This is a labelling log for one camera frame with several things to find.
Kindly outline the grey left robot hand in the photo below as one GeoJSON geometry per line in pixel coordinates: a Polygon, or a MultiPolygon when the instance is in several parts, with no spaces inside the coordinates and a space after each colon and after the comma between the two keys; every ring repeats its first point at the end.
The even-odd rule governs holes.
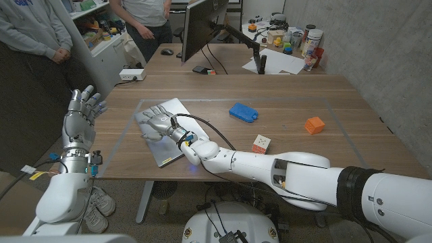
{"type": "Polygon", "coordinates": [[[95,119],[108,107],[106,101],[99,101],[101,95],[91,95],[94,86],[89,85],[83,91],[75,89],[63,119],[62,140],[65,151],[80,149],[87,153],[96,136],[95,119]]]}

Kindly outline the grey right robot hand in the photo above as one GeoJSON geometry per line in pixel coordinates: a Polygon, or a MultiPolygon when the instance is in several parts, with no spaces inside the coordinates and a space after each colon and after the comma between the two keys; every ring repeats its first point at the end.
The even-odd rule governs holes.
{"type": "Polygon", "coordinates": [[[143,111],[145,118],[141,124],[148,124],[154,132],[144,132],[142,137],[155,142],[162,140],[164,136],[170,137],[177,144],[178,148],[184,141],[187,131],[179,125],[176,115],[168,112],[164,106],[151,107],[151,112],[143,111]]]}

